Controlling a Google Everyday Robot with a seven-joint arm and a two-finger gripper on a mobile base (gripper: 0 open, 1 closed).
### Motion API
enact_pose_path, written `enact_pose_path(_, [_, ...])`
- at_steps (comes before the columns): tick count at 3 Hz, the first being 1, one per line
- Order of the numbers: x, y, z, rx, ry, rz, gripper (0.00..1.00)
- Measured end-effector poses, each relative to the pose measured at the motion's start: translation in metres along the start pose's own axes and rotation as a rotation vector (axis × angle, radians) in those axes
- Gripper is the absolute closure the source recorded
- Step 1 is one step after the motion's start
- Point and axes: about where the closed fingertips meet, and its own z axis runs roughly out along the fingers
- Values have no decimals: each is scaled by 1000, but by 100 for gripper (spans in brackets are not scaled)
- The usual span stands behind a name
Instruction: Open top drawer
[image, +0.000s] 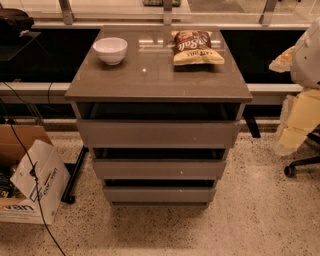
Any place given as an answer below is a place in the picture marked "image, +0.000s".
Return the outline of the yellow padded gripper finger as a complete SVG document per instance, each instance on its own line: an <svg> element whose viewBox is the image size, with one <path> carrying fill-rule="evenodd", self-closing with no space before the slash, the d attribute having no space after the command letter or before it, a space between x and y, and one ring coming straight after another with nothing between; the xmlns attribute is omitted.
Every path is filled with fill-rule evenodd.
<svg viewBox="0 0 320 256"><path fill-rule="evenodd" d="M320 125L320 90L287 95L281 110L274 152L287 156L298 150L307 135Z"/></svg>

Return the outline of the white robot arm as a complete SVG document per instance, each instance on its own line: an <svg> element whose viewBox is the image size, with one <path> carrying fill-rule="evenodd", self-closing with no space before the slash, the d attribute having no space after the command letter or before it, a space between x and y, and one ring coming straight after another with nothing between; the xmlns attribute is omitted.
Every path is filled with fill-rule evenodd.
<svg viewBox="0 0 320 256"><path fill-rule="evenodd" d="M286 97L281 110L274 151L286 156L296 152L307 135L320 125L320 18L294 46L274 59L269 69L289 72L291 80L302 87L297 96Z"/></svg>

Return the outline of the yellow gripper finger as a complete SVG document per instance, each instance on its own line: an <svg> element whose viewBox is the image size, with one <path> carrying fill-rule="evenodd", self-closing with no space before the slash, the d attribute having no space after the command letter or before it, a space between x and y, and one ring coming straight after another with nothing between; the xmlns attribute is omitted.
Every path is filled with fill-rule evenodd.
<svg viewBox="0 0 320 256"><path fill-rule="evenodd" d="M276 59L274 59L270 63L269 69L278 73L289 72L294 50L295 47L292 46L282 52Z"/></svg>

